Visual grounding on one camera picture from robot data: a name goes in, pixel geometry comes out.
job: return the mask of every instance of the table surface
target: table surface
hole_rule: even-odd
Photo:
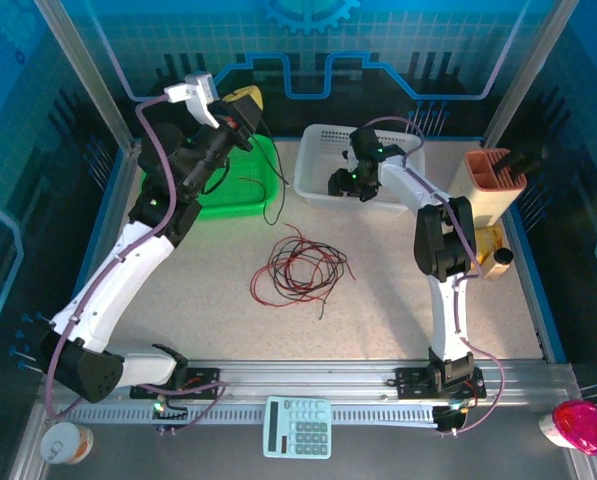
[[[298,142],[278,146],[292,182]],[[464,154],[478,148],[476,142],[427,143],[427,175],[448,188]],[[128,205],[139,182],[135,187]],[[318,302],[272,308],[249,293],[254,272],[291,234],[282,222],[344,252],[356,276],[340,280],[320,320]],[[426,359],[431,301],[413,258],[414,229],[409,213],[314,208],[291,188],[276,227],[260,217],[200,221],[131,302],[110,349],[164,343],[192,359]],[[515,268],[496,282],[471,281],[467,315],[475,346],[500,358],[542,357]]]

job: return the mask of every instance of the green tray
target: green tray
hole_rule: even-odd
[[[249,140],[253,146],[251,152],[239,148],[231,151],[231,169],[223,184],[210,195],[201,195],[198,198],[203,206],[199,220],[262,215],[265,205],[273,202],[278,195],[278,177],[265,161],[264,155],[266,153],[274,168],[277,168],[278,158],[274,145],[268,137],[254,137],[258,142]],[[217,170],[207,182],[207,188],[211,188],[220,180],[223,173],[223,169]],[[256,180],[262,183],[264,188],[241,178]]]

